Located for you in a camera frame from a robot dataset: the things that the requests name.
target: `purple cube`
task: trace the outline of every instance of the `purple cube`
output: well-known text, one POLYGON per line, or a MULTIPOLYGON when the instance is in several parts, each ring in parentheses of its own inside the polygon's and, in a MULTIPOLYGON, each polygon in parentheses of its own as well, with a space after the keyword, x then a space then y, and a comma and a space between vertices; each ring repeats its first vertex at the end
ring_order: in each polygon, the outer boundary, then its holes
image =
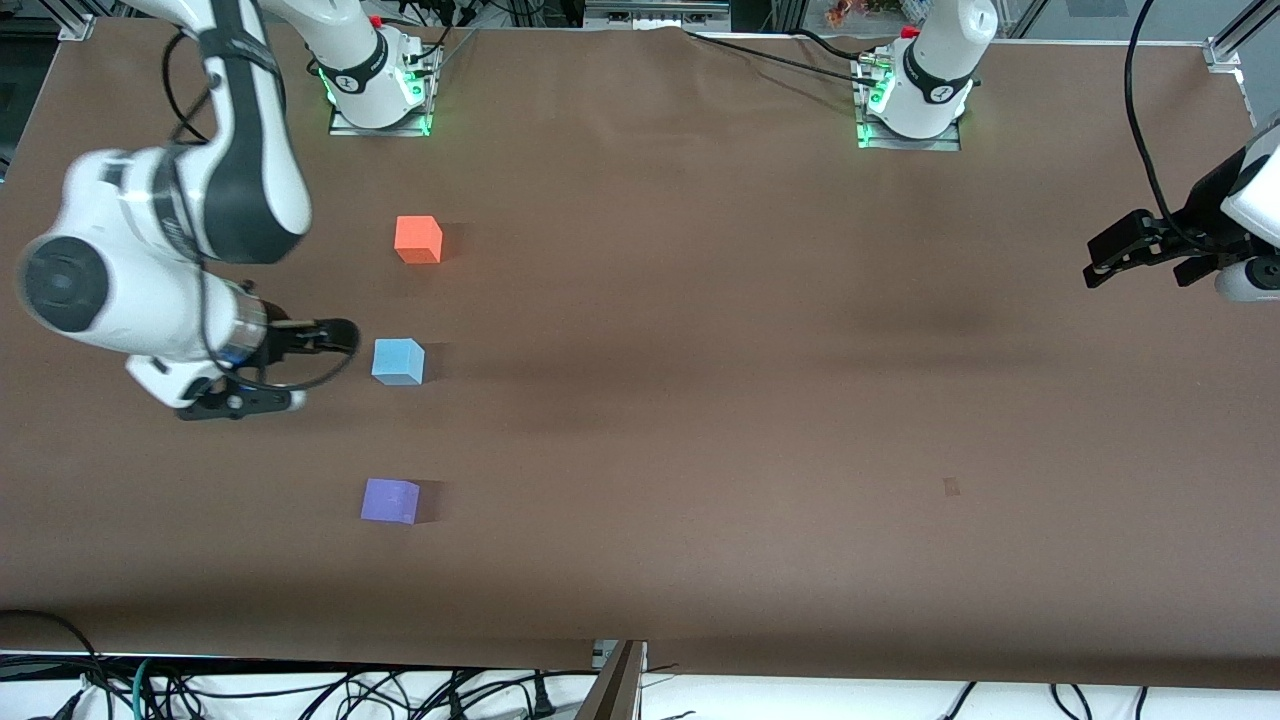
POLYGON ((417 483, 369 478, 360 519, 412 525, 417 520, 417 483))

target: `light blue cube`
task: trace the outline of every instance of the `light blue cube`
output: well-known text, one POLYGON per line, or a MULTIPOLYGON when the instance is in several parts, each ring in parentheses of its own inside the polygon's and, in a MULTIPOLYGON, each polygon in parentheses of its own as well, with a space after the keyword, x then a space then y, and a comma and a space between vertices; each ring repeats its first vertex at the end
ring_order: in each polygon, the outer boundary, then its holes
POLYGON ((420 386, 426 352, 408 337, 374 341, 374 377, 384 386, 420 386))

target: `green cable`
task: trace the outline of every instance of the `green cable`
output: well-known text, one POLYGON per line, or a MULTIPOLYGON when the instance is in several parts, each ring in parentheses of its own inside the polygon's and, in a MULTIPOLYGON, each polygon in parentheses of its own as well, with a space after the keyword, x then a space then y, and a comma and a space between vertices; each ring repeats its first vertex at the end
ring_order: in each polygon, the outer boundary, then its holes
POLYGON ((133 674, 133 720, 142 720, 142 676, 147 671, 147 665, 151 665, 151 659, 147 657, 138 664, 138 671, 133 674))

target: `wooden board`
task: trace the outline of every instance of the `wooden board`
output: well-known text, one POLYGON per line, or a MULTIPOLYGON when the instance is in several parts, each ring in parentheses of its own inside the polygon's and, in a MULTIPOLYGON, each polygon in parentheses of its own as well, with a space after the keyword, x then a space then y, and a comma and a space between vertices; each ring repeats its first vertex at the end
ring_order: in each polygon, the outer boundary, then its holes
MULTIPOLYGON (((1151 204, 1123 47, 992 47, 964 150, 911 154, 856 147, 847 85, 677 31, 483 32, 430 138, 333 138, 273 29, 314 229, 219 272, 440 377, 366 351, 305 411, 184 424, 0 293, 4 605, 113 651, 1280 687, 1276 309, 1080 279, 1151 204), (397 258, 399 214, 443 264, 397 258), (361 521, 369 477, 443 483, 444 519, 361 521)), ((168 135, 169 32, 61 46, 0 274, 70 160, 168 135)), ((1248 137, 1239 88, 1194 47, 1137 85, 1180 201, 1248 137)))

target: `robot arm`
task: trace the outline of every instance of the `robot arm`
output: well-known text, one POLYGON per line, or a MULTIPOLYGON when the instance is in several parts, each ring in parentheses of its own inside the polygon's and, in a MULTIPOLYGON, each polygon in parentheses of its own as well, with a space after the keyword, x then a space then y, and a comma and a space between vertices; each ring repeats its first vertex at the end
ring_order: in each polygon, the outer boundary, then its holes
MULTIPOLYGON (((24 251, 20 293, 50 329, 129 354, 129 373, 179 416, 296 409, 305 387, 266 386, 261 374, 248 380, 234 373, 252 366, 261 373, 287 352, 349 356, 358 342, 355 325, 288 320, 248 288, 202 269, 205 259, 276 263, 311 223, 257 1, 133 4, 198 41, 218 133, 201 146, 100 150, 76 160, 54 227, 24 251), (224 377, 236 382, 218 391, 224 377)), ((328 61, 381 53, 381 60, 365 63, 376 72, 335 101, 347 102, 342 109, 352 120, 399 118, 404 104, 379 95, 379 87, 402 87, 401 77, 387 73, 407 59, 387 55, 394 36, 376 32, 358 0, 316 3, 314 13, 301 0, 273 4, 328 61)))
POLYGON ((1094 288, 1130 268, 1180 260, 1174 268, 1179 287, 1219 272, 1213 284, 1228 300, 1280 300, 1277 146, 1280 114, 1196 183, 1172 214, 1176 228, 1134 210, 1091 240, 1085 284, 1094 288))
POLYGON ((937 0, 920 35, 888 46, 892 77, 868 110, 897 135, 942 135, 964 113, 973 72, 996 37, 1000 17, 991 0, 937 0))

